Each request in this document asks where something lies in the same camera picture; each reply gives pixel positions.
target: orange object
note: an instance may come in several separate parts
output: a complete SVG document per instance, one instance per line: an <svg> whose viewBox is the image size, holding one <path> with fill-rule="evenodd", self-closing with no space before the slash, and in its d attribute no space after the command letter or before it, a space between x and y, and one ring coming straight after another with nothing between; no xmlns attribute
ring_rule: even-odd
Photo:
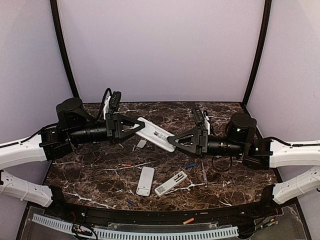
<svg viewBox="0 0 320 240"><path fill-rule="evenodd" d="M195 220L194 218L190 218L189 220L184 221L184 222L183 222L183 225L186 225L186 224L188 224L188 223L191 223L191 222L193 222L194 220Z"/></svg>

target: small blue object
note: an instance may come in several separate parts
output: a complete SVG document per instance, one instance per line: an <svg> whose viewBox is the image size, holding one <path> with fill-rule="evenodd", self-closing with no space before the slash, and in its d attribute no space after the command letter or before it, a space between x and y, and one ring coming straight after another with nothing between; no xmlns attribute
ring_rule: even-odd
<svg viewBox="0 0 320 240"><path fill-rule="evenodd" d="M130 203L131 205L133 205L133 206L137 206L133 201L130 201L130 200L128 200L128 203Z"/></svg>
<svg viewBox="0 0 320 240"><path fill-rule="evenodd" d="M195 164L192 163L192 164L190 164L190 165L187 165L187 166L185 167L185 169L193 168L194 166L195 166Z"/></svg>

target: black vertical pole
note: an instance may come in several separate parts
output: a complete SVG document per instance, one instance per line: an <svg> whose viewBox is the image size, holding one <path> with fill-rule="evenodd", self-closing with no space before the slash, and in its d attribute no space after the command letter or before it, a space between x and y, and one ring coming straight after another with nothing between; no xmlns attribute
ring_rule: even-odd
<svg viewBox="0 0 320 240"><path fill-rule="evenodd" d="M264 2L264 10L263 10L263 17L262 17L262 22L261 22L259 40L258 40L258 44L257 44L256 51L255 51L251 74L250 74L249 81L246 86L246 90L245 90L244 97L242 100L242 104L245 107L248 104L252 89L254 87L254 83L256 80L262 52L264 49L266 35L267 35L267 29L268 29L268 23L269 23L269 17L270 17L270 11L271 11L271 3L272 3L272 0L265 0L265 2Z"/></svg>
<svg viewBox="0 0 320 240"><path fill-rule="evenodd" d="M73 97L79 98L79 92L78 92L78 89L76 86L74 76L71 71L71 66L70 66L70 62L69 62L69 58L68 58L68 54L67 54L65 40L64 40L63 33L62 33L57 0L50 0L50 4L51 4L51 12L52 12L52 18L53 18L53 23L54 23L54 28L55 28L56 39L58 41L65 73L68 78Z"/></svg>

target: marble tabletop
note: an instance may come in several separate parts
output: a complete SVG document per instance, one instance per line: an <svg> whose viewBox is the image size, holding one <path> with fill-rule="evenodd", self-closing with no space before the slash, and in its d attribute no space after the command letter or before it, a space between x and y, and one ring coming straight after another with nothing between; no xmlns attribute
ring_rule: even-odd
<svg viewBox="0 0 320 240"><path fill-rule="evenodd" d="M144 117L176 135L195 127L192 108L207 110L217 135L223 135L233 113L242 112L238 103L219 102L131 102L121 103L119 113L131 118ZM99 104L85 104L96 115ZM67 202L91 207L140 210L185 211L221 208L257 202L264 187L277 182L273 170L251 170L234 160L227 172L217 172L211 157L203 158L208 184L203 181L201 160L175 151L167 152L151 142L138 148L141 137L111 145L85 144L78 150L52 163L45 185L60 187ZM228 165L229 158L214 161ZM195 167L186 169L186 165ZM131 164L121 167L120 164ZM136 189L142 167L155 169L150 196L139 196ZM187 179L169 193L158 197L154 189L183 170Z"/></svg>

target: white wall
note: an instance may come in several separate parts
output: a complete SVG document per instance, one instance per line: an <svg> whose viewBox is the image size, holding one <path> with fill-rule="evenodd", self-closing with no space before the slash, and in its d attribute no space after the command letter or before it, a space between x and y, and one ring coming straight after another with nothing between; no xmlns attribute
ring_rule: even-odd
<svg viewBox="0 0 320 240"><path fill-rule="evenodd" d="M0 1L0 143L27 137L57 121L55 106L70 98L50 1ZM6 169L42 183L48 162ZM0 239L15 240L25 201L0 195Z"/></svg>
<svg viewBox="0 0 320 240"><path fill-rule="evenodd" d="M248 110L264 137L320 139L320 2L273 1ZM282 167L283 180L309 169ZM312 239L320 239L319 193L299 197Z"/></svg>
<svg viewBox="0 0 320 240"><path fill-rule="evenodd" d="M84 102L242 101L264 0L60 0Z"/></svg>

